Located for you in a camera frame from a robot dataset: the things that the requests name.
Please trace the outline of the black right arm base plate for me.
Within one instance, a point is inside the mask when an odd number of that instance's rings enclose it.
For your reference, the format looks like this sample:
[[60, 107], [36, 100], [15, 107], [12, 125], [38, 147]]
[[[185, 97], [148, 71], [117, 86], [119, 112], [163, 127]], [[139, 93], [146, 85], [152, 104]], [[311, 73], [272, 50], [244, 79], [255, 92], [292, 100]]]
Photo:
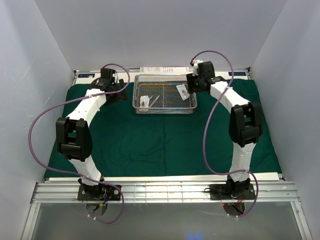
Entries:
[[247, 190], [233, 191], [227, 190], [225, 184], [210, 184], [203, 191], [209, 194], [211, 200], [254, 200], [256, 193], [253, 185], [250, 184]]

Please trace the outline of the silver surgical scissors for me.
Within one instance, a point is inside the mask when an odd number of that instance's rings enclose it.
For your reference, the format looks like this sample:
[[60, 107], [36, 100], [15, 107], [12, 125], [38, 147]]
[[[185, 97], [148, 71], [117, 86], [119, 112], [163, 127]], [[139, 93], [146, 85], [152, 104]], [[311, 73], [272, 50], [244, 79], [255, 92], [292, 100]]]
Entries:
[[160, 95], [158, 95], [150, 104], [149, 104], [149, 108], [151, 108], [155, 103], [156, 101], [159, 99]]

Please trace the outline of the clear pouch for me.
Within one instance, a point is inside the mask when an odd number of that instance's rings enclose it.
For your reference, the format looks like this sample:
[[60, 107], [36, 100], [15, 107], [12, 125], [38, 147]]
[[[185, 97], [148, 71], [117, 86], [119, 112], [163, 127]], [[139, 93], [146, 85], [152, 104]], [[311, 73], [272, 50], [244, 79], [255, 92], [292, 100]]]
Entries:
[[180, 97], [183, 101], [187, 100], [190, 97], [190, 94], [188, 93], [188, 90], [184, 84], [177, 85], [176, 88], [177, 88], [177, 90], [180, 94]]
[[148, 95], [143, 95], [140, 97], [140, 107], [141, 108], [148, 108], [150, 103], [150, 98]]

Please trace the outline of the blue label right corner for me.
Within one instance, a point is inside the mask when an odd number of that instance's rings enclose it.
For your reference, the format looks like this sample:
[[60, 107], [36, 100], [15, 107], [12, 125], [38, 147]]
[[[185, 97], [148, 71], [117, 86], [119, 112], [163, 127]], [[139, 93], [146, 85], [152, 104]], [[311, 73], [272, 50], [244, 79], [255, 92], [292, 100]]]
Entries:
[[244, 72], [244, 71], [236, 71], [236, 72], [234, 72], [234, 73], [232, 73], [231, 71], [229, 71], [229, 72], [228, 72], [228, 75], [229, 75], [229, 76], [232, 76], [232, 75], [234, 75], [234, 76], [246, 76], [247, 73]]

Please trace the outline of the white paper sheet at back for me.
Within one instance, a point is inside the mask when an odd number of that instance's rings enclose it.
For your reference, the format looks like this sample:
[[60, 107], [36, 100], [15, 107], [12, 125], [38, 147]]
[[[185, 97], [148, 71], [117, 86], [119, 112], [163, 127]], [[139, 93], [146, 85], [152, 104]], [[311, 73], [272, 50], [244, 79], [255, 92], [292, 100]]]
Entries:
[[185, 74], [188, 73], [189, 67], [179, 66], [146, 66], [141, 67], [141, 73], [160, 73], [160, 74]]

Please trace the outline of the metal wire mesh tray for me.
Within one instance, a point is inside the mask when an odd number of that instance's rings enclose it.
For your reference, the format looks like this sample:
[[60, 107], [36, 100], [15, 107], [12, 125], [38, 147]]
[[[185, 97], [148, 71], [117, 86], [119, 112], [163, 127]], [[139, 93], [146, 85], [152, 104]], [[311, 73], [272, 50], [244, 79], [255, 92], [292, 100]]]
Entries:
[[[132, 106], [136, 114], [192, 114], [197, 107], [194, 93], [182, 100], [176, 86], [185, 85], [188, 91], [187, 77], [184, 74], [139, 74], [134, 78]], [[157, 97], [151, 108], [141, 108], [141, 96], [149, 96], [149, 105]]]

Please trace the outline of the aluminium front frame rail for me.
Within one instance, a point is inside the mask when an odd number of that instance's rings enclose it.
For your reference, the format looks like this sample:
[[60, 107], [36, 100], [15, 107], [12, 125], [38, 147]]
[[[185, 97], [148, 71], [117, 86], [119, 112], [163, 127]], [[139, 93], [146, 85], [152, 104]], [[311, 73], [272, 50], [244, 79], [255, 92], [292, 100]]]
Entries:
[[[207, 182], [123, 182], [121, 190], [126, 204], [151, 203], [222, 203], [228, 197], [211, 200]], [[300, 200], [293, 182], [259, 183], [258, 202], [296, 202]], [[95, 203], [77, 183], [40, 183], [35, 187], [32, 203]]]

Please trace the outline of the blue label left corner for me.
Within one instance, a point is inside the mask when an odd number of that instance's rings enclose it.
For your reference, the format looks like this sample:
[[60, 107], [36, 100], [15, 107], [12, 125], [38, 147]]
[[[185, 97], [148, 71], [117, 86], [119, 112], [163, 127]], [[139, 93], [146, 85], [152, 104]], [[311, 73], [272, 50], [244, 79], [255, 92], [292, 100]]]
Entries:
[[95, 74], [94, 73], [80, 73], [77, 76], [78, 78], [94, 78]]

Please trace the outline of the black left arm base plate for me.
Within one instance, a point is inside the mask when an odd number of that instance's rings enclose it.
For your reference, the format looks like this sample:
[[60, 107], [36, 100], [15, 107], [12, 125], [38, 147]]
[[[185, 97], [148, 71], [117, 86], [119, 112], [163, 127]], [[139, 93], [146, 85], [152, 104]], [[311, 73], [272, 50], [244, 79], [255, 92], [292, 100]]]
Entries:
[[81, 185], [78, 189], [77, 200], [78, 201], [110, 201], [121, 200], [121, 185], [116, 185], [117, 188], [110, 185], [98, 184], [98, 185]]

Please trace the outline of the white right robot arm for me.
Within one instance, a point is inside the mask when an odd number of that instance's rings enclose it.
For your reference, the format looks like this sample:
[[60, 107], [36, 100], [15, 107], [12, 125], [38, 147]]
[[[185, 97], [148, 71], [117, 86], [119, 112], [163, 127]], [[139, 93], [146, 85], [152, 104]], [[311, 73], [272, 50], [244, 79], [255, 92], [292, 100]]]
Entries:
[[224, 187], [219, 194], [237, 199], [250, 187], [250, 163], [253, 150], [263, 134], [263, 111], [258, 102], [240, 96], [224, 78], [215, 76], [210, 61], [192, 60], [192, 73], [186, 75], [190, 94], [207, 92], [230, 113], [228, 133], [233, 142], [232, 162]]

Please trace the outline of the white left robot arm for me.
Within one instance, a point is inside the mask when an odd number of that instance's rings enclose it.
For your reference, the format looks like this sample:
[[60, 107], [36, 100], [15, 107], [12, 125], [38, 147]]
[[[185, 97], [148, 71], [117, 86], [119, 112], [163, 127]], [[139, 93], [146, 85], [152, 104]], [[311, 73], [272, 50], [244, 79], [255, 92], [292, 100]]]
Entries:
[[107, 187], [100, 183], [103, 174], [92, 158], [93, 140], [90, 124], [102, 106], [127, 100], [128, 93], [114, 69], [101, 68], [100, 77], [93, 80], [86, 91], [86, 99], [66, 117], [55, 123], [57, 151], [64, 156], [82, 177], [78, 180], [83, 191], [95, 200], [107, 195]]

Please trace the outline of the blue label corner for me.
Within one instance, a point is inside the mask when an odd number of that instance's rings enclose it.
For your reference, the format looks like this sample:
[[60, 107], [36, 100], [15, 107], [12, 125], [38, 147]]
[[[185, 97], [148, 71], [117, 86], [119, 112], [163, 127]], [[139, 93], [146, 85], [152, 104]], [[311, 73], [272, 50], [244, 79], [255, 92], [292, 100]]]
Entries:
[[78, 78], [94, 78], [95, 74], [94, 73], [80, 73], [77, 76]]
[[247, 73], [244, 72], [244, 71], [236, 71], [236, 72], [234, 72], [234, 73], [232, 73], [231, 71], [229, 71], [229, 72], [228, 72], [228, 75], [229, 75], [229, 76], [232, 76], [232, 75], [234, 75], [234, 76], [246, 76]]

